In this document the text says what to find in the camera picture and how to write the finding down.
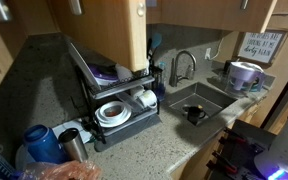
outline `stainless steel tumbler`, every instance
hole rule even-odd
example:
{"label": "stainless steel tumbler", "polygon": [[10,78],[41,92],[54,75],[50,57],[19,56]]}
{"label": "stainless steel tumbler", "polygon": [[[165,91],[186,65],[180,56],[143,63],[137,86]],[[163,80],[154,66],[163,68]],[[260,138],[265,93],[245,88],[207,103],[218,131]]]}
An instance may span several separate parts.
{"label": "stainless steel tumbler", "polygon": [[78,160],[82,162],[88,159],[88,155],[78,129],[66,129],[60,134],[58,139],[60,143],[63,144],[64,149],[71,160]]}

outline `plastic bag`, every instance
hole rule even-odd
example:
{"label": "plastic bag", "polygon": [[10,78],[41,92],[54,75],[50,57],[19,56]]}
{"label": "plastic bag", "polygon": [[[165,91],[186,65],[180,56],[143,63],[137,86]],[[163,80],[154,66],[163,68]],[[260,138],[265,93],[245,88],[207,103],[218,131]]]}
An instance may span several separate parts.
{"label": "plastic bag", "polygon": [[96,180],[101,169],[91,161],[70,161],[63,164],[31,163],[27,166],[19,180]]}

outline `kitchen sink basin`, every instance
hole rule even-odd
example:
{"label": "kitchen sink basin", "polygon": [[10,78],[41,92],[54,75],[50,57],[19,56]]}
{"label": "kitchen sink basin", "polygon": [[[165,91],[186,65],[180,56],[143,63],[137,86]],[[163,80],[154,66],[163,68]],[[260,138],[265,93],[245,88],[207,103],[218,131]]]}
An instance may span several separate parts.
{"label": "kitchen sink basin", "polygon": [[202,106],[207,116],[197,124],[216,115],[236,101],[236,99],[199,82],[168,95],[165,100],[171,109],[181,113],[185,118],[188,107]]}

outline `framed sign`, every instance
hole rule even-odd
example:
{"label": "framed sign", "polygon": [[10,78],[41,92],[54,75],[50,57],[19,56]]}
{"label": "framed sign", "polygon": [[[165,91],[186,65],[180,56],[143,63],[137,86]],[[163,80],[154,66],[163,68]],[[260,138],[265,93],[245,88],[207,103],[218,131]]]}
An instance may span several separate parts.
{"label": "framed sign", "polygon": [[284,43],[288,31],[267,30],[264,33],[245,33],[238,57],[262,63],[272,63]]}

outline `blue cup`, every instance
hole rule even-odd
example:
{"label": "blue cup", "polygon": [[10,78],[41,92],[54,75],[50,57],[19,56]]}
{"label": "blue cup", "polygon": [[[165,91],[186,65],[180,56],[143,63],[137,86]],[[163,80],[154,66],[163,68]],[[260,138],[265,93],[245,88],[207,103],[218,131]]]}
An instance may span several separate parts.
{"label": "blue cup", "polygon": [[44,125],[27,129],[24,132],[24,145],[36,162],[61,164],[68,161],[68,156],[53,130]]}

